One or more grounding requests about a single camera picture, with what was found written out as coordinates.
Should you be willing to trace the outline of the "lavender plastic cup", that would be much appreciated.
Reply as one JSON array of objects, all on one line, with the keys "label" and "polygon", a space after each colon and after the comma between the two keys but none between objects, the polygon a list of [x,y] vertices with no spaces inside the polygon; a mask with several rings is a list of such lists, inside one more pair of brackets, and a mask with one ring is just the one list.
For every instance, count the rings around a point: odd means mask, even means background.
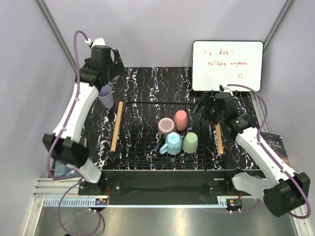
[{"label": "lavender plastic cup", "polygon": [[98,94],[98,99],[102,103],[102,105],[107,109],[110,109],[114,106],[112,89],[109,85],[105,85],[101,88]]}]

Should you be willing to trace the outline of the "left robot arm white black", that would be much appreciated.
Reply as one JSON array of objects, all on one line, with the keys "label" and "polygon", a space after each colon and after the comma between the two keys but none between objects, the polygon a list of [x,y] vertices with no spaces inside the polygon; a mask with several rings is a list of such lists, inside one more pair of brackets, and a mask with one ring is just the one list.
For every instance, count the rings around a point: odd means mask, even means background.
[{"label": "left robot arm white black", "polygon": [[80,143],[81,131],[102,88],[124,73],[119,50],[93,44],[91,56],[77,69],[73,94],[61,121],[52,134],[42,138],[48,156],[77,172],[97,195],[106,190],[105,175],[93,164],[88,147]]}]

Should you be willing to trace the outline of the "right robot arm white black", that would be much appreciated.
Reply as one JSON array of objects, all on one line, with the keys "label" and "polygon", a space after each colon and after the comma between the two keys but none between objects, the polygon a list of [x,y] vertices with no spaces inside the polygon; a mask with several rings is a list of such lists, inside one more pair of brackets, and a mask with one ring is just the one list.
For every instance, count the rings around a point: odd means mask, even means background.
[{"label": "right robot arm white black", "polygon": [[235,170],[234,175],[225,177],[223,181],[227,194],[246,192],[263,201],[276,217],[291,214],[292,210],[302,205],[306,205],[307,213],[300,219],[310,216],[310,178],[283,162],[261,137],[260,129],[246,115],[239,114],[232,92],[203,92],[193,105],[194,113],[199,109],[203,110],[202,118],[219,125],[249,154],[265,176],[265,179],[259,179],[242,170]]}]

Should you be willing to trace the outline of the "pink plastic cup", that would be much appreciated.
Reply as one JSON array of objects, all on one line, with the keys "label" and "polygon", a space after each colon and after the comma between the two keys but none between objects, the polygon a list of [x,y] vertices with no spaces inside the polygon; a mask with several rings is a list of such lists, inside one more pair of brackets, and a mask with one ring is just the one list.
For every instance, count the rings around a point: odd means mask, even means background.
[{"label": "pink plastic cup", "polygon": [[175,129],[178,131],[185,130],[188,123],[188,116],[184,110],[178,110],[173,118]]}]

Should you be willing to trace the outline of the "green plastic cup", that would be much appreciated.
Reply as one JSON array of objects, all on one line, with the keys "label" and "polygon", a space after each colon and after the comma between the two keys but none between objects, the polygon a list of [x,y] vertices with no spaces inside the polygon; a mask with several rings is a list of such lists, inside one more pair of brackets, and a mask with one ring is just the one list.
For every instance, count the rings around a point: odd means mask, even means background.
[{"label": "green plastic cup", "polygon": [[198,136],[193,133],[189,132],[187,135],[185,135],[182,149],[186,153],[194,153],[197,150],[198,147]]}]

